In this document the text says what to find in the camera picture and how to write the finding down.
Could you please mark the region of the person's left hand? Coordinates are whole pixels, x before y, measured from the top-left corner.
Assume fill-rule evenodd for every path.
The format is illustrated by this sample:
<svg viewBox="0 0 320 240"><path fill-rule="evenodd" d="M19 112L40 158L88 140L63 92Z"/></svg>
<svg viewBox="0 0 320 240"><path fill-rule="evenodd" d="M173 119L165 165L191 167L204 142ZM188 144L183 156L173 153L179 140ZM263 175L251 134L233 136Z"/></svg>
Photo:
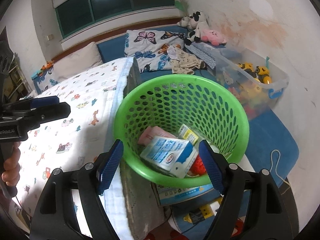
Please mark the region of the person's left hand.
<svg viewBox="0 0 320 240"><path fill-rule="evenodd" d="M19 159L21 152L19 149L20 142L14 142L12 147L12 155L4 162L4 172L2 173L2 180L7 186L16 186L20 180L20 165Z"/></svg>

